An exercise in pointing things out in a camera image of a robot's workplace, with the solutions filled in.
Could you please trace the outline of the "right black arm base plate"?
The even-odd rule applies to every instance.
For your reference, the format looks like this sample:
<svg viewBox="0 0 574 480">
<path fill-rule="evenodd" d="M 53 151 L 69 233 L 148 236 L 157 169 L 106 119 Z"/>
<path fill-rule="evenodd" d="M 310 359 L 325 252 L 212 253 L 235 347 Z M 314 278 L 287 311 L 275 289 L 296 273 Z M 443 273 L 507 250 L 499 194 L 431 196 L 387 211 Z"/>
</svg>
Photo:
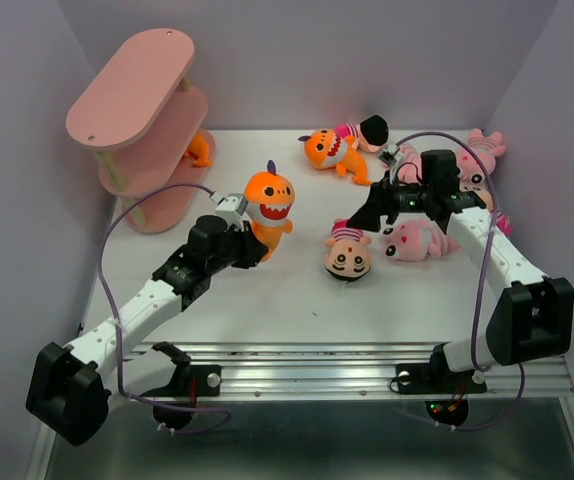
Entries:
<svg viewBox="0 0 574 480">
<path fill-rule="evenodd" d="M 402 363 L 395 367 L 395 374 L 389 382 L 389 389 L 401 395 L 486 393 L 486 382 L 476 383 L 473 374 L 473 370 L 465 372 L 436 370 L 429 363 Z"/>
</svg>

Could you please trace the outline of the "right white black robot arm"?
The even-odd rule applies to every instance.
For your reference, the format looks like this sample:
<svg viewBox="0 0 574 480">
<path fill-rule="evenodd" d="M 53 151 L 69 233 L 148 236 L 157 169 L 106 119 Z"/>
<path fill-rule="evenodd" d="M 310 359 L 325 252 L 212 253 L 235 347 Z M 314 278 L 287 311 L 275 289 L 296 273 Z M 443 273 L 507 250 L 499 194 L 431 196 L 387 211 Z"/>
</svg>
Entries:
<svg viewBox="0 0 574 480">
<path fill-rule="evenodd" d="M 496 228 L 485 202 L 461 190 L 456 157 L 449 150 L 421 155 L 422 181 L 404 184 L 387 173 L 370 186 L 348 224 L 370 232 L 401 213 L 422 213 L 455 240 L 478 267 L 497 299 L 483 334 L 441 345 L 427 366 L 430 384 L 449 390 L 463 372 L 559 356 L 571 346 L 574 289 L 523 257 Z"/>
</svg>

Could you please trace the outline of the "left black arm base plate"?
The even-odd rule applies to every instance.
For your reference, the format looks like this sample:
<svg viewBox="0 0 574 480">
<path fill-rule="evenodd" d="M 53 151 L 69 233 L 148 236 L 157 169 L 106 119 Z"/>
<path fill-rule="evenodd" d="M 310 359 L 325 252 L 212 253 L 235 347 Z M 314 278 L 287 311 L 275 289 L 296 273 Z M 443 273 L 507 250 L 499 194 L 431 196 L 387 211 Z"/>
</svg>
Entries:
<svg viewBox="0 0 574 480">
<path fill-rule="evenodd" d="M 169 342 L 159 342 L 127 365 L 129 391 L 145 397 L 218 397 L 222 366 L 200 363 Z"/>
</svg>

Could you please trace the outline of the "doll plush pink striped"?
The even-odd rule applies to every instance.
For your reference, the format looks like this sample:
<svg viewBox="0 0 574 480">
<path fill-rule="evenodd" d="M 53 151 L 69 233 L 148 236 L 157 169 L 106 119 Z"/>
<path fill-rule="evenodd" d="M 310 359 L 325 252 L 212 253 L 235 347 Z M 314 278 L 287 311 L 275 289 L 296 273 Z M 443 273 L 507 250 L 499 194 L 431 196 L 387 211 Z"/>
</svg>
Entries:
<svg viewBox="0 0 574 480">
<path fill-rule="evenodd" d="M 335 219 L 325 240 L 328 248 L 325 270 L 344 282 L 355 282 L 365 277 L 371 271 L 370 243 L 371 237 L 362 229 L 349 227 L 347 219 Z"/>
</svg>

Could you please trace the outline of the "orange shark plush mouth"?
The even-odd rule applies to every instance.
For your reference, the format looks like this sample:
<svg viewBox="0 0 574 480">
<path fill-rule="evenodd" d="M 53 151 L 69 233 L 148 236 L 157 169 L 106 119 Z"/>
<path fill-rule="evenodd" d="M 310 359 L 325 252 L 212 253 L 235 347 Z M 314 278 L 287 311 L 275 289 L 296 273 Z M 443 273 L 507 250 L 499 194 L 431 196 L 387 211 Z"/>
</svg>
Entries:
<svg viewBox="0 0 574 480">
<path fill-rule="evenodd" d="M 211 148 L 205 132 L 198 131 L 192 137 L 183 157 L 190 158 L 194 167 L 207 168 L 212 165 Z"/>
</svg>

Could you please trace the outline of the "orange shark plush back-facing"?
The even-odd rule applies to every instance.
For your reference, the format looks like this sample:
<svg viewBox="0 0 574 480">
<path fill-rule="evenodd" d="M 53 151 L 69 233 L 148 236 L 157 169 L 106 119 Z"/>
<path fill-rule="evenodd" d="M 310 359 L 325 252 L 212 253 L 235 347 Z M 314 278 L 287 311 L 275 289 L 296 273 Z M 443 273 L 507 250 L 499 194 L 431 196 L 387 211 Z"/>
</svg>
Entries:
<svg viewBox="0 0 574 480">
<path fill-rule="evenodd" d="M 264 171 L 250 178 L 244 196 L 253 234 L 268 249 L 262 258 L 264 262 L 275 252 L 282 236 L 293 231 L 289 213 L 295 202 L 295 189 L 277 173 L 275 162 L 269 160 Z"/>
</svg>

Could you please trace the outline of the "orange shark plush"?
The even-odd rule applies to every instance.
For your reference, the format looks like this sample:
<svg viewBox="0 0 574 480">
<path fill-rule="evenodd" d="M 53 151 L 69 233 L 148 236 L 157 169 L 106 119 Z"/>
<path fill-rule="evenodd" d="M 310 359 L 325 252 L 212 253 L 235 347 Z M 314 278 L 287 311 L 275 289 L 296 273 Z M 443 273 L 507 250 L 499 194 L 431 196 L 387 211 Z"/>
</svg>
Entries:
<svg viewBox="0 0 574 480">
<path fill-rule="evenodd" d="M 351 175 L 358 185 L 368 186 L 368 167 L 358 151 L 358 139 L 352 135 L 341 136 L 337 131 L 321 129 L 298 138 L 310 164 L 317 170 L 334 169 L 340 176 Z"/>
</svg>

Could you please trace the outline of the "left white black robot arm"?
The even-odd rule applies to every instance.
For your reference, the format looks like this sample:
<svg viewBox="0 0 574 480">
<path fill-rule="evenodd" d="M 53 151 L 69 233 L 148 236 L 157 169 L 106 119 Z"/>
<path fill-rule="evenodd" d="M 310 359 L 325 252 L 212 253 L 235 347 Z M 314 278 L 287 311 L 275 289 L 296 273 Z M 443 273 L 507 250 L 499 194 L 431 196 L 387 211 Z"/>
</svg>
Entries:
<svg viewBox="0 0 574 480">
<path fill-rule="evenodd" d="M 110 413 L 109 378 L 124 354 L 163 323 L 185 311 L 228 267 L 256 267 L 267 254 L 249 222 L 230 226 L 203 215 L 187 241 L 158 267 L 124 306 L 64 346 L 48 343 L 38 353 L 26 409 L 73 446 L 90 440 Z"/>
</svg>

